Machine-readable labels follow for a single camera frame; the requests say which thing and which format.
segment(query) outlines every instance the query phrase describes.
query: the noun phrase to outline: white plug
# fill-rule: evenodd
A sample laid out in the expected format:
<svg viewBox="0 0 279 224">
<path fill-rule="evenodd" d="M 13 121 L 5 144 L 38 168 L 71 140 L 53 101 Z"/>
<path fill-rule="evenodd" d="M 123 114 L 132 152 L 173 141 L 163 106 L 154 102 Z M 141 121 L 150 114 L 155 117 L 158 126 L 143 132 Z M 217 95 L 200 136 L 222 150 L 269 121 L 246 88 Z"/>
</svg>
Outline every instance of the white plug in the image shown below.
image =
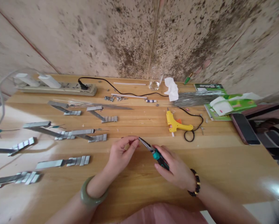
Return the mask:
<svg viewBox="0 0 279 224">
<path fill-rule="evenodd" d="M 51 75 L 44 75 L 41 73 L 38 73 L 40 76 L 38 77 L 42 82 L 44 82 L 47 86 L 55 89 L 59 89 L 62 87 L 61 84 L 59 84 L 58 81 L 56 81 Z"/>
<path fill-rule="evenodd" d="M 15 78 L 20 79 L 21 81 L 27 83 L 30 86 L 40 86 L 40 83 L 38 81 L 36 81 L 29 74 L 26 73 L 18 73 L 17 75 L 15 75 Z"/>
</svg>

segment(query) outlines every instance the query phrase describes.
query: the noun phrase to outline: smartphone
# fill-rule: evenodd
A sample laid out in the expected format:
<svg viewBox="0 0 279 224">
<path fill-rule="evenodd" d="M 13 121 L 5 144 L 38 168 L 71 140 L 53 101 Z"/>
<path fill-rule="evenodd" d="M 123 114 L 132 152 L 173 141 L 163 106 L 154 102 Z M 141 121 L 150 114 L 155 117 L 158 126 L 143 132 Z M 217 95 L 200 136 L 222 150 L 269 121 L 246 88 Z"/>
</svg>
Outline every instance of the smartphone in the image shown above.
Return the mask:
<svg viewBox="0 0 279 224">
<path fill-rule="evenodd" d="M 260 141 L 243 114 L 231 114 L 234 125 L 245 145 L 260 145 Z"/>
</svg>

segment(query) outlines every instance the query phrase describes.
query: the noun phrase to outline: metal wire bundle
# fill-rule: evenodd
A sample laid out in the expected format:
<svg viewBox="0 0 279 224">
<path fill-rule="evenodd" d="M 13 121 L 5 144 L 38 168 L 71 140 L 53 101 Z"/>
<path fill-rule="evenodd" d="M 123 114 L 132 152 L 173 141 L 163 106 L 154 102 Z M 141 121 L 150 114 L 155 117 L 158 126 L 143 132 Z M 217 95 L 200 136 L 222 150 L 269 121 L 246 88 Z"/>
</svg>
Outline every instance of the metal wire bundle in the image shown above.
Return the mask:
<svg viewBox="0 0 279 224">
<path fill-rule="evenodd" d="M 175 107 L 191 107 L 210 103 L 217 97 L 224 95 L 221 91 L 204 91 L 179 93 L 179 99 L 173 101 Z"/>
<path fill-rule="evenodd" d="M 91 106 L 103 106 L 108 109 L 121 109 L 121 110 L 133 110 L 131 107 L 122 107 L 117 105 L 109 105 L 109 104 L 98 104 L 98 103 L 92 103 L 90 101 L 84 101 L 84 100 L 77 100 L 77 99 L 69 99 L 69 100 L 57 100 L 57 101 L 65 101 L 67 104 L 70 105 L 70 107 L 74 108 L 83 108 L 83 107 L 91 107 Z"/>
</svg>

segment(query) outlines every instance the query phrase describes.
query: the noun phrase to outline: book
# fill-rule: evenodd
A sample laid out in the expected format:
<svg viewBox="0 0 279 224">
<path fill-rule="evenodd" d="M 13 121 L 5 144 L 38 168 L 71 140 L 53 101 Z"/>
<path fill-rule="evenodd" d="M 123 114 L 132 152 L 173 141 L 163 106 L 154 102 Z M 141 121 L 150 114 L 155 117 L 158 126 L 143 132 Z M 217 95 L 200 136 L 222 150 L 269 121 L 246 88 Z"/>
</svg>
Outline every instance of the book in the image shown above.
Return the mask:
<svg viewBox="0 0 279 224">
<path fill-rule="evenodd" d="M 195 90 L 198 92 L 202 91 L 217 91 L 220 90 L 224 94 L 226 94 L 226 90 L 223 88 L 221 84 L 201 84 L 201 83 L 195 83 L 194 84 Z M 219 116 L 215 110 L 210 106 L 210 104 L 204 105 L 206 108 L 206 111 L 208 115 L 210 116 L 210 119 L 212 121 L 231 121 L 231 117 L 229 115 Z"/>
</svg>

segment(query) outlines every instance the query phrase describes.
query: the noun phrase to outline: water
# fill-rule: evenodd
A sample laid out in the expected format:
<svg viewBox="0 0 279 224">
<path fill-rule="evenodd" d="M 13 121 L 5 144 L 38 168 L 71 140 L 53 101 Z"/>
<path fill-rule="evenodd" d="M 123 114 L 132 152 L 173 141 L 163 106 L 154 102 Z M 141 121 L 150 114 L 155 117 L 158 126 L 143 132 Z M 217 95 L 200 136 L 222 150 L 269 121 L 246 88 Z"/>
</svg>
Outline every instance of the water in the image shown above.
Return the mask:
<svg viewBox="0 0 279 224">
<path fill-rule="evenodd" d="M 150 90 L 157 91 L 159 89 L 160 83 L 156 81 L 150 81 L 149 88 Z"/>
</svg>

